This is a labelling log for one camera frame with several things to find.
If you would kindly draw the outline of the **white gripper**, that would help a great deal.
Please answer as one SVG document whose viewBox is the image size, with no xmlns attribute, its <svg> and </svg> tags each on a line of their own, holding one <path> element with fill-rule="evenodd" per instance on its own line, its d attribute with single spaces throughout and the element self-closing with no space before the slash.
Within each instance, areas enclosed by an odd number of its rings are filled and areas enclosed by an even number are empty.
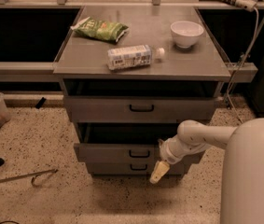
<svg viewBox="0 0 264 224">
<path fill-rule="evenodd" d="M 170 164 L 180 162 L 186 155 L 196 151 L 196 147 L 182 141 L 177 135 L 167 140 L 158 139 L 160 159 L 157 161 L 149 181 L 157 184 L 170 170 Z"/>
</svg>

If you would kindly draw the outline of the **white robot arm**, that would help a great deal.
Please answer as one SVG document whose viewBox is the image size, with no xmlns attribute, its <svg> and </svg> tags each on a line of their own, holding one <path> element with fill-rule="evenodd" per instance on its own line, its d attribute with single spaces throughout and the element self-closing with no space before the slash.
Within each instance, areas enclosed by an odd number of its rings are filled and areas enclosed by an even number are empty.
<svg viewBox="0 0 264 224">
<path fill-rule="evenodd" d="M 159 141 L 150 182 L 158 183 L 171 166 L 211 146 L 225 150 L 220 224 L 264 224 L 264 118 L 238 127 L 181 122 L 174 137 Z"/>
</svg>

